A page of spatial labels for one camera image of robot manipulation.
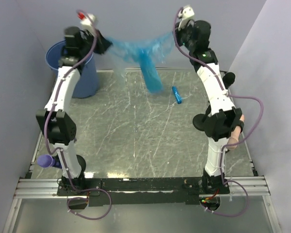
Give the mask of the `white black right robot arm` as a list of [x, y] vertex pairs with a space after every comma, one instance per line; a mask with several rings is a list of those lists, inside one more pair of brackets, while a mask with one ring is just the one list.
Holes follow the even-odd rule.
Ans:
[[225, 153], [234, 150], [244, 127], [244, 116], [228, 95], [234, 73], [221, 76], [218, 59], [209, 47], [211, 25], [203, 20], [181, 20], [175, 25], [176, 46], [184, 46], [186, 55], [206, 90], [209, 106], [193, 118], [193, 125], [208, 137], [209, 148], [201, 186], [206, 193], [224, 191]]

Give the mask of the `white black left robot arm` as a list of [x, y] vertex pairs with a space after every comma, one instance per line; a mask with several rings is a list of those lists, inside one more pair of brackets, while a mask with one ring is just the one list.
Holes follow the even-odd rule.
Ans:
[[78, 27], [64, 30], [65, 39], [59, 51], [57, 78], [46, 106], [36, 112], [36, 120], [45, 139], [48, 153], [37, 163], [62, 171], [59, 187], [81, 195], [86, 191], [86, 162], [76, 154], [76, 123], [68, 114], [75, 87], [86, 75], [93, 53], [104, 54], [112, 43], [98, 30], [90, 32]]

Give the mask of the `blue plastic trash bag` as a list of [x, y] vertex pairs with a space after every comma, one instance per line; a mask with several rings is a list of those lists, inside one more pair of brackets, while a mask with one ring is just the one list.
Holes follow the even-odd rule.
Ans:
[[109, 49], [112, 55], [140, 67], [149, 93], [157, 94], [163, 91], [156, 64], [163, 63], [175, 46], [171, 32], [143, 41], [121, 41], [112, 37], [107, 39], [113, 44]]

